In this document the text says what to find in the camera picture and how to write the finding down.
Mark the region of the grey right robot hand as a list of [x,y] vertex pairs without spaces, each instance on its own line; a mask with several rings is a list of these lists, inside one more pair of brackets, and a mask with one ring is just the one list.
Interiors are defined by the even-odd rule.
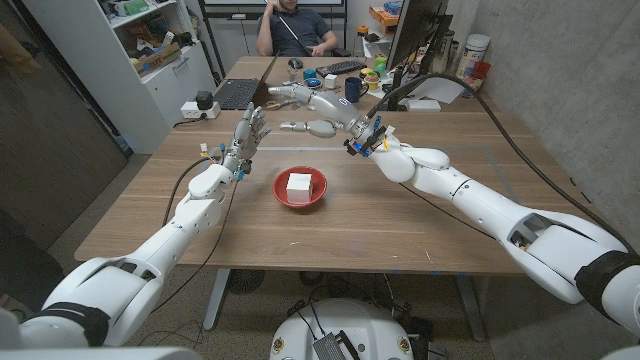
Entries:
[[269,87],[272,95],[283,95],[307,104],[321,116],[321,120],[288,122],[280,130],[308,132],[319,138],[331,138],[337,129],[359,137],[369,126],[368,120],[346,98],[329,91],[315,91],[303,85]]

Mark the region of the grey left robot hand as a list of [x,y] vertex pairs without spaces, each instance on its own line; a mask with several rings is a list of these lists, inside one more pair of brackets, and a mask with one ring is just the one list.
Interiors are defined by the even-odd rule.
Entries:
[[261,111],[261,106],[250,102],[234,130],[222,162],[232,173],[250,171],[251,158],[263,138],[271,132],[270,128],[264,129],[266,119]]

